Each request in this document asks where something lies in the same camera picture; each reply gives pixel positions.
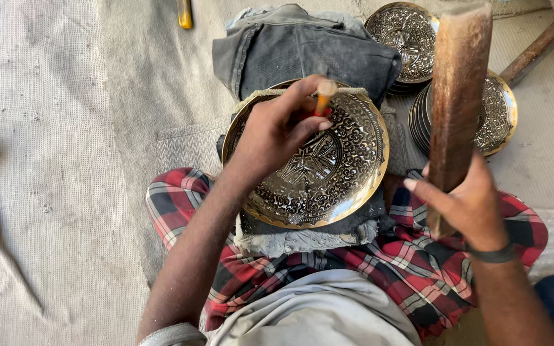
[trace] fingernail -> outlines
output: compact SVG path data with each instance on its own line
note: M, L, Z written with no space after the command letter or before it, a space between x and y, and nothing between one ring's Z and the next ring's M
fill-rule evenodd
M416 184L418 184L418 182L410 178L405 178L403 181L403 186L405 186L405 188L409 191L414 191L414 189L416 188Z
M332 127L332 122L330 121L325 121L325 122L320 122L319 123L319 126L318 126L318 129L320 131L323 131L323 130L326 130L326 129L329 129Z

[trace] gray shirt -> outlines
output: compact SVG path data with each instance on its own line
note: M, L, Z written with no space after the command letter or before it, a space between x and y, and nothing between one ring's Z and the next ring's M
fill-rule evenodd
M205 345L189 323L160 329L142 346ZM361 273L313 273L228 317L211 345L417 345L414 326L386 293Z

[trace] yellow handle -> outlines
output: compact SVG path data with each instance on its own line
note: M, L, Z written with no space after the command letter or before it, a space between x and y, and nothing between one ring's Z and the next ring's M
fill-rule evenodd
M191 1L177 0L177 12L179 13L179 26L183 29L191 29Z

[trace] brass plate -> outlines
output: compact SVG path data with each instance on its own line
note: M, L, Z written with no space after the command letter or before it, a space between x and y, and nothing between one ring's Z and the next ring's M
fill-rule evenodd
M223 142L224 166L252 107L274 97L255 97L236 115ZM336 94L331 110L333 127L308 138L285 166L251 192L243 206L251 215L277 227L313 228L341 220L373 195L388 165L384 120L373 102L361 94Z
M401 54L401 83L421 83L433 76L435 34L440 21L423 7L391 3L367 19L365 28L376 41Z
M433 88L429 89L426 111L432 121ZM518 121L516 99L508 84L495 72L487 70L482 94L482 109L478 118L478 131L474 141L485 156L490 156L508 144L514 135Z

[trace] checkered fabric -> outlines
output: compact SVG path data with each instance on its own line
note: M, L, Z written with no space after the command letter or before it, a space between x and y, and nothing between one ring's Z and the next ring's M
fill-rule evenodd
M408 177L421 178L418 170ZM147 191L151 220L166 248L184 231L214 180L193 168L175 169L153 180ZM498 192L500 212L515 252L528 269L547 244L542 220L517 197ZM427 208L400 185L390 216L397 225L364 246L296 253L278 258L246 257L231 234L223 247L205 304L207 330L234 311L319 270L350 269L382 288L410 318L421 339L439 335L476 306L470 255L460 236L433 239Z

